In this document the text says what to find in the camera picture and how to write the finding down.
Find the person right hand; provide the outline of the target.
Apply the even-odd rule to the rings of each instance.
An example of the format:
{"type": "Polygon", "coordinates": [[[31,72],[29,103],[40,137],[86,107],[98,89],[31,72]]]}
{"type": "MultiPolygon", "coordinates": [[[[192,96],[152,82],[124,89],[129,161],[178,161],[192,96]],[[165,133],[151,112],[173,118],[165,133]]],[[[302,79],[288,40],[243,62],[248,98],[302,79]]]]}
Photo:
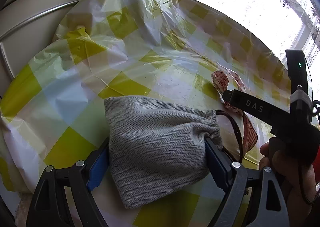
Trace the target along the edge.
{"type": "Polygon", "coordinates": [[[307,226],[307,218],[312,206],[304,202],[300,191],[298,165],[282,150],[274,154],[270,151],[270,144],[260,147],[263,158],[260,159],[259,168],[269,166],[277,173],[281,191],[283,193],[291,226],[307,226]]]}

